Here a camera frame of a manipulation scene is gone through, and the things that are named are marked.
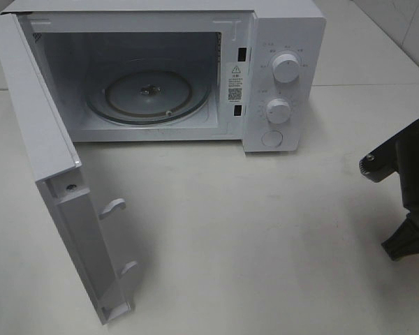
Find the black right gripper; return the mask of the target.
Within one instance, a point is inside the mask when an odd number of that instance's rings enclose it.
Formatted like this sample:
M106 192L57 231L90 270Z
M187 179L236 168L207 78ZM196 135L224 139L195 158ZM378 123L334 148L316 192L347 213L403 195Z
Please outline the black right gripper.
M419 119L397 141L402 203L409 214L381 246L393 261L419 254Z

